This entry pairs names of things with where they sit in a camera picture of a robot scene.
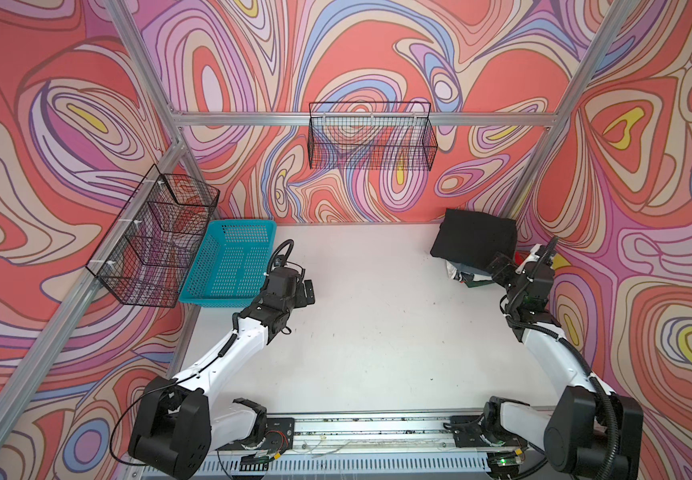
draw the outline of teal plastic basket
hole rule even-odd
[[[178,299],[201,306],[250,305],[263,286],[276,231],[272,220],[210,222]]]

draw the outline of black folded cloth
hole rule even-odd
[[[514,258],[516,221],[448,208],[431,255],[485,270],[498,253]]]

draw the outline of white tabletop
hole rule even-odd
[[[296,309],[226,385],[269,412],[481,408],[492,395],[557,402],[546,374],[506,326],[504,289],[447,278],[429,250],[436,224],[280,226],[290,261],[306,268],[317,302]],[[231,329],[240,309],[203,308],[184,365]]]

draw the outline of hanging wire basket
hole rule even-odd
[[[308,162],[317,170],[431,170],[437,137],[425,101],[309,103]]]
[[[174,307],[219,194],[187,175],[159,173],[108,258],[88,270],[123,305]]]

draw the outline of colorful backdrop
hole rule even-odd
[[[101,3],[0,1],[0,390],[168,147]],[[0,478],[111,475],[110,425],[167,369],[182,321],[99,294]]]
[[[426,100],[434,111],[554,111],[608,5],[502,0],[169,0],[135,14],[176,110],[308,111]],[[227,217],[429,221],[497,212],[540,128],[436,128],[431,172],[312,171],[307,128],[185,131]]]
[[[520,218],[558,235],[552,308],[645,410],[640,478],[692,480],[692,1],[646,0]]]

